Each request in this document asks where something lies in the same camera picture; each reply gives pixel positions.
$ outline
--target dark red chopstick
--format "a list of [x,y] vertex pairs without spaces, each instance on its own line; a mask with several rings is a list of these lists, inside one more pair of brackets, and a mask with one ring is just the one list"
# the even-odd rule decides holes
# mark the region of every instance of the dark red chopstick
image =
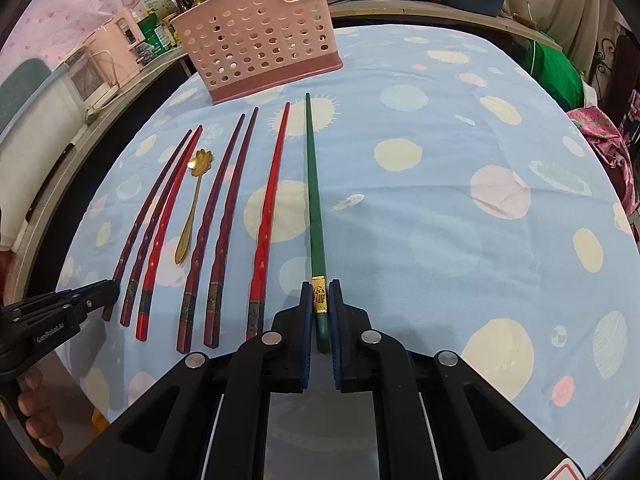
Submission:
[[280,161],[282,160],[282,147],[284,145],[284,133],[287,129],[289,118],[289,106],[287,103],[282,114],[282,122],[278,131],[276,147],[273,150],[273,160],[269,170],[269,179],[262,203],[262,221],[258,229],[257,247],[254,256],[254,275],[251,279],[249,291],[249,312],[246,322],[246,338],[262,333],[264,323],[264,298],[267,289],[267,266],[269,263],[269,242],[271,240],[271,223],[273,221],[273,209],[276,203],[276,190],[278,187],[278,174],[280,173]]
[[182,152],[182,155],[180,156],[178,163],[175,165],[172,174],[164,184],[164,189],[160,194],[160,199],[158,200],[156,208],[151,214],[151,220],[149,221],[149,225],[146,227],[145,235],[142,237],[142,242],[140,243],[140,247],[138,248],[136,262],[133,265],[131,277],[129,278],[129,285],[127,286],[127,293],[124,297],[124,302],[122,303],[120,324],[123,326],[129,326],[129,324],[131,323],[131,313],[133,311],[133,303],[136,299],[136,293],[138,292],[138,283],[140,282],[140,276],[142,275],[142,266],[145,263],[146,253],[149,249],[149,245],[151,245],[151,237],[156,228],[156,224],[158,223],[158,219],[160,218],[160,213],[162,212],[164,203],[166,202],[167,196],[171,191],[177,175],[180,172],[184,173],[186,165],[191,158],[191,154],[196,147],[196,143],[198,142],[201,133],[202,125],[198,126],[198,129],[193,134],[193,137],[191,137],[191,140],[187,144],[187,147]]
[[142,285],[142,293],[140,294],[140,304],[138,305],[138,321],[136,323],[136,339],[139,341],[146,341],[146,336],[149,327],[149,313],[151,312],[151,297],[154,293],[154,285],[156,283],[156,272],[158,272],[158,262],[160,261],[160,253],[162,251],[162,245],[164,244],[164,236],[166,235],[166,228],[169,225],[171,213],[174,210],[175,199],[178,196],[178,191],[182,185],[184,175],[187,173],[189,159],[184,158],[181,161],[182,168],[176,175],[171,191],[167,197],[166,204],[162,210],[162,216],[160,217],[160,223],[158,224],[158,232],[154,238],[153,248],[151,249],[151,255],[149,261],[146,264],[145,281]]
[[[129,255],[131,254],[131,248],[133,247],[133,242],[136,241],[136,237],[138,236],[138,231],[140,231],[140,227],[142,226],[142,222],[145,219],[146,212],[149,211],[149,208],[151,207],[151,203],[153,202],[154,197],[158,192],[158,189],[160,189],[160,185],[162,184],[164,177],[169,171],[169,168],[171,167],[171,165],[174,163],[175,157],[178,156],[178,153],[180,153],[182,146],[191,135],[191,132],[192,130],[189,130],[187,132],[187,134],[180,141],[180,144],[178,144],[174,152],[171,154],[171,157],[169,157],[169,160],[166,162],[166,164],[164,165],[164,168],[162,168],[162,171],[160,172],[160,174],[158,175],[158,178],[154,182],[153,187],[151,188],[151,191],[149,191],[149,194],[147,195],[145,202],[143,203],[142,208],[140,209],[140,212],[136,217],[136,221],[133,222],[133,227],[131,228],[129,237],[127,237],[127,241],[125,242],[124,247],[122,248],[122,252],[120,253],[120,259],[113,273],[113,281],[116,282],[118,285],[120,285],[120,282],[122,281],[122,276],[124,275],[124,269],[127,266],[127,260],[129,259]],[[111,320],[112,314],[113,314],[113,305],[112,304],[105,305],[104,309],[102,310],[102,319],[105,321],[109,321]]]
[[[254,113],[249,121],[247,131],[254,129],[255,117],[258,114],[258,108],[254,108]],[[204,249],[207,245],[207,239],[209,238],[209,229],[211,227],[211,221],[213,219],[213,212],[216,208],[216,202],[218,201],[218,195],[220,194],[220,188],[222,187],[222,181],[225,177],[226,167],[231,159],[231,154],[238,138],[238,133],[242,127],[244,121],[244,114],[240,116],[236,129],[231,136],[228,146],[226,147],[225,155],[220,162],[220,167],[216,173],[216,179],[213,182],[211,191],[209,193],[209,199],[204,209],[204,215],[202,216],[202,224],[198,229],[198,236],[196,238],[196,247],[191,253],[191,267],[189,274],[187,275],[187,282],[184,285],[184,295],[182,297],[182,306],[180,308],[180,321],[178,324],[178,337],[176,341],[175,349],[181,353],[187,353],[191,349],[191,334],[193,332],[193,314],[196,305],[196,296],[198,294],[198,283],[200,281],[200,269],[202,268],[202,259],[204,257]]]
[[240,179],[242,178],[242,168],[246,160],[246,152],[249,149],[249,142],[253,131],[253,124],[250,123],[246,135],[242,141],[238,160],[234,169],[234,176],[229,184],[229,191],[226,194],[225,213],[220,221],[220,234],[216,242],[216,259],[211,267],[211,277],[209,279],[209,293],[207,294],[207,310],[204,322],[204,344],[210,348],[218,348],[220,344],[220,311],[222,307],[222,286],[225,282],[226,254],[229,248],[229,237],[231,234],[231,224],[234,219],[236,201],[238,200],[238,190],[240,189]]

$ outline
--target spoon handle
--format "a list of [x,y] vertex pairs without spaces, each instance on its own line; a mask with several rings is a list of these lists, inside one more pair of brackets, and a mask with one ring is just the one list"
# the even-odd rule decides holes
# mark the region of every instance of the spoon handle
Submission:
[[191,245],[191,231],[193,230],[193,219],[196,215],[196,204],[198,203],[198,193],[200,192],[200,183],[202,181],[202,176],[198,177],[198,181],[196,183],[196,191],[193,194],[193,202],[191,203],[191,211],[189,211],[189,217],[187,218],[187,222],[184,225],[184,229],[182,230],[182,234],[180,235],[180,241],[178,242],[178,247],[175,250],[175,264],[181,264],[187,254],[189,253],[189,245]]

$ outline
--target finger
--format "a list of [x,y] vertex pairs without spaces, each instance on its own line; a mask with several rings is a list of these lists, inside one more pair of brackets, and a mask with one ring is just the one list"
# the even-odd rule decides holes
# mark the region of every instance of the finger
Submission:
[[42,372],[37,366],[32,366],[23,375],[24,382],[27,384],[27,388],[35,390],[42,384]]
[[43,436],[40,439],[40,443],[45,447],[59,447],[62,444],[62,441],[62,430],[60,430],[58,426],[53,428],[53,431],[47,436]]
[[47,408],[36,415],[30,416],[25,427],[33,438],[43,438],[51,433],[57,425],[56,416],[50,408]]
[[27,416],[41,412],[49,405],[44,388],[25,390],[18,396],[18,408]]

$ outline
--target chopstick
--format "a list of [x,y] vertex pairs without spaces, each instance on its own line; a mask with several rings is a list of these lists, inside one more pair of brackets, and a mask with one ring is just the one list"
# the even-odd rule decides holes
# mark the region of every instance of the chopstick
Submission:
[[[178,153],[180,153],[180,150],[182,149],[182,146],[187,141],[187,139],[189,138],[191,133],[192,133],[192,130],[189,130],[187,132],[187,134],[180,141],[180,144],[178,144],[178,146],[176,146],[176,149],[171,154],[171,157],[169,157],[169,160],[164,165],[164,168],[162,168],[162,171],[160,172],[160,174],[158,175],[158,178],[154,182],[153,187],[149,191],[149,194],[147,195],[147,197],[146,197],[146,199],[145,199],[145,201],[144,201],[144,203],[142,205],[142,208],[140,208],[138,216],[136,217],[136,221],[133,222],[133,227],[131,228],[131,231],[129,232],[129,236],[127,237],[127,241],[125,242],[124,247],[122,248],[122,252],[120,253],[120,259],[119,259],[118,264],[116,265],[116,269],[115,269],[115,271],[113,273],[113,281],[116,282],[118,284],[118,286],[120,285],[120,282],[122,281],[122,276],[124,275],[124,269],[127,266],[127,260],[129,259],[129,255],[131,254],[131,249],[133,247],[133,242],[136,241],[136,237],[138,236],[138,232],[140,231],[140,227],[142,226],[142,222],[145,219],[146,212],[151,207],[151,203],[153,202],[154,197],[156,196],[156,193],[158,192],[158,189],[160,189],[160,185],[162,184],[162,181],[164,180],[164,177],[166,176],[167,172],[169,171],[169,168],[174,163],[175,157],[178,155]],[[113,304],[104,306],[104,308],[102,310],[102,319],[103,320],[105,320],[105,321],[111,320],[111,315],[113,314],[113,307],[114,307]]]
[[143,282],[142,293],[140,294],[138,320],[136,322],[136,339],[139,341],[146,341],[149,327],[149,315],[151,313],[151,298],[154,293],[154,285],[156,284],[156,273],[158,272],[158,263],[160,261],[162,245],[164,244],[164,236],[166,235],[166,228],[169,224],[171,213],[174,210],[175,199],[178,196],[178,191],[182,185],[184,175],[187,173],[188,163],[189,159],[186,157],[180,162],[180,171],[175,177],[174,183],[171,186],[171,191],[169,192],[164,205],[164,209],[162,210],[162,216],[160,217],[160,223],[158,225],[158,232],[154,238],[154,244],[151,249],[148,264],[146,264],[145,281]]
[[[258,108],[254,108],[254,113],[251,116],[247,131],[254,129],[255,117],[258,113]],[[196,247],[191,253],[191,267],[189,274],[187,275],[187,282],[184,285],[184,295],[182,297],[182,306],[180,308],[180,321],[178,322],[178,337],[176,341],[175,349],[181,353],[187,353],[191,349],[191,334],[193,331],[193,316],[196,305],[196,296],[198,294],[198,282],[200,281],[200,269],[202,268],[202,259],[204,257],[204,249],[207,245],[207,239],[209,238],[209,229],[211,227],[211,221],[213,219],[213,213],[216,208],[216,202],[218,201],[218,195],[220,194],[220,188],[222,187],[222,180],[225,176],[226,167],[229,164],[229,159],[234,150],[236,139],[242,123],[244,122],[244,114],[240,116],[236,129],[231,135],[231,140],[226,147],[225,155],[222,157],[220,167],[216,173],[216,179],[213,182],[211,191],[209,193],[209,199],[204,209],[204,215],[202,216],[202,224],[198,229],[198,235],[196,237]]]
[[167,196],[171,191],[176,177],[179,173],[184,173],[183,168],[186,168],[187,162],[191,158],[191,153],[193,153],[193,150],[196,147],[196,143],[198,142],[201,133],[202,125],[198,126],[198,129],[193,134],[193,137],[191,137],[191,140],[189,141],[187,147],[182,152],[182,155],[180,156],[178,163],[175,165],[172,174],[164,184],[164,189],[160,194],[160,199],[158,200],[158,203],[156,204],[156,207],[151,214],[149,225],[146,227],[145,234],[142,237],[142,242],[140,243],[140,247],[138,248],[136,262],[133,265],[131,277],[129,278],[127,293],[124,297],[124,302],[122,303],[122,312],[120,313],[120,324],[122,326],[129,326],[129,324],[131,323],[131,313],[133,311],[133,303],[138,292],[138,283],[140,282],[140,275],[142,274],[142,266],[145,262],[146,252],[148,251],[149,245],[151,244],[151,237],[156,228],[156,224],[158,223],[158,219],[160,217],[160,213],[162,212],[162,208],[164,207],[164,203],[166,202]]
[[316,144],[311,111],[311,95],[305,95],[306,115],[306,167],[309,196],[309,237],[311,241],[311,285],[314,293],[314,317],[316,318],[316,345],[323,354],[331,350],[329,343],[329,320],[326,302],[326,263],[322,238],[322,215],[318,167],[316,166]]
[[[280,173],[280,161],[282,160],[282,147],[284,145],[284,134],[287,129],[287,120],[289,119],[290,103],[284,107],[282,114],[282,122],[278,131],[278,139],[276,147],[273,150],[273,159],[271,160],[271,169],[269,170],[269,179],[267,180],[267,188],[264,193],[264,202],[262,203],[262,221],[258,229],[257,242],[254,256],[254,275],[251,279],[251,288],[249,291],[249,311],[246,322],[246,338],[251,339],[262,333],[264,325],[264,299],[267,289],[267,266],[269,263],[269,243],[271,240],[271,224],[273,222],[273,210],[276,203],[276,190],[278,187],[278,174]],[[220,338],[220,308],[216,308],[216,316],[214,322],[214,333]],[[205,323],[205,336],[207,334],[207,325]]]
[[234,218],[236,201],[238,200],[242,168],[244,168],[244,161],[246,160],[246,152],[249,149],[252,130],[253,127],[250,123],[244,140],[242,141],[240,152],[238,153],[234,176],[231,178],[231,183],[229,184],[229,192],[226,195],[225,213],[220,221],[220,234],[216,242],[216,259],[211,267],[204,322],[204,344],[210,348],[218,348],[220,344],[220,310],[222,307],[222,286],[225,281],[226,254],[229,248],[231,223]]

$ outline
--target pink plastic basket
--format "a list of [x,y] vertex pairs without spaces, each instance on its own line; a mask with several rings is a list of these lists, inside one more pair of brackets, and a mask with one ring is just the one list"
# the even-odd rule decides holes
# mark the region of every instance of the pink plastic basket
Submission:
[[214,104],[342,67],[326,0],[207,0],[171,24]]

